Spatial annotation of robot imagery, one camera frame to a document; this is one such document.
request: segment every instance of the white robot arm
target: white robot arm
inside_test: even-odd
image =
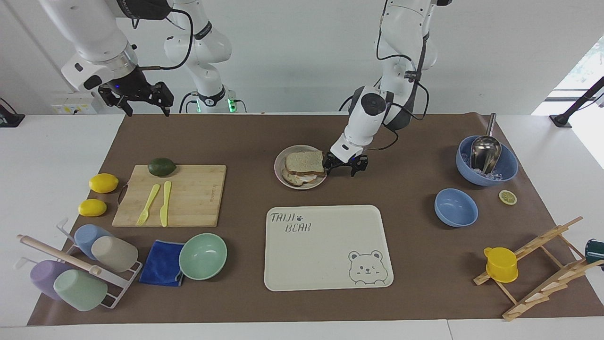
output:
[[[132,115],[128,101],[148,102],[160,107],[166,116],[170,114],[174,96],[163,82],[147,83],[133,48],[104,1],[39,2],[59,31],[75,46],[76,54],[61,69],[74,88],[84,91],[99,87],[105,103],[123,109],[128,116]],[[146,5],[150,6],[155,19],[165,18],[171,11],[165,0]]]
[[[220,73],[211,65],[231,57],[233,52],[231,42],[212,26],[200,0],[174,0],[174,8],[188,12],[193,18],[193,51],[184,66],[197,88],[197,91],[191,94],[198,98],[201,111],[203,113],[236,111],[236,106],[229,100],[234,98],[234,92],[222,83]],[[183,28],[189,26],[188,19],[183,15],[176,15],[176,22]],[[182,60],[187,53],[188,41],[187,34],[168,37],[164,43],[168,58],[174,62]]]
[[[432,13],[436,6],[451,2],[386,1],[376,47],[382,78],[374,87],[358,88],[351,97],[349,123],[324,162],[328,172],[339,166],[351,166],[352,176],[365,170],[368,158],[363,153],[380,126],[394,132],[409,124],[422,71],[437,59],[435,47],[428,42]]]

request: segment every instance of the green light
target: green light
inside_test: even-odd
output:
[[[228,100],[228,107],[229,110],[231,110],[231,113],[237,112],[237,104],[235,104],[235,101],[233,101],[233,99]]]

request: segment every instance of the wooden cutting board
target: wooden cutting board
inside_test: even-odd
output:
[[[136,227],[151,188],[159,184],[149,218],[141,227],[161,227],[159,210],[164,205],[164,183],[171,181],[168,227],[216,227],[226,173],[224,165],[178,165],[170,176],[155,177],[147,165],[136,165],[113,226]]]

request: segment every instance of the brown tablecloth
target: brown tablecloth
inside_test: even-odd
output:
[[[115,310],[98,307],[81,313],[41,296],[29,325],[500,318],[511,302],[493,281],[482,286],[472,282],[484,271],[483,249],[515,250],[554,222],[522,168],[515,179],[493,188],[475,186],[457,172],[458,144],[481,134],[487,118],[428,116],[401,130],[392,148],[369,152],[366,172],[351,178],[348,170],[336,169],[321,186],[295,191],[275,178],[277,154],[297,144],[328,150],[347,116],[127,117],[100,171],[125,183],[135,165],[155,157],[180,164],[227,165],[218,227],[112,228],[115,193],[92,193],[90,197],[111,202],[109,210],[98,218],[80,217],[75,226],[94,223],[106,228],[134,244],[142,262],[155,240],[185,242],[213,232],[227,243],[226,265],[208,281],[185,279],[178,288],[135,282]],[[392,137],[382,129],[374,145],[387,145]],[[499,128],[495,137],[509,145]],[[474,225],[453,229],[436,217],[434,198],[444,188],[458,188],[474,198],[480,210]],[[502,189],[517,194],[516,206],[499,201]],[[395,274],[392,286],[270,292],[263,282],[267,211],[276,206],[343,204],[372,204],[381,211]],[[561,242],[548,248],[563,262],[574,260]],[[519,280],[507,286],[520,299],[557,267],[536,251],[519,262],[519,270]],[[580,278],[523,317],[596,315],[604,315],[604,308],[587,279]]]

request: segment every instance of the wall socket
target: wall socket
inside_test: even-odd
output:
[[[56,114],[98,114],[103,105],[91,93],[57,95],[51,102]]]

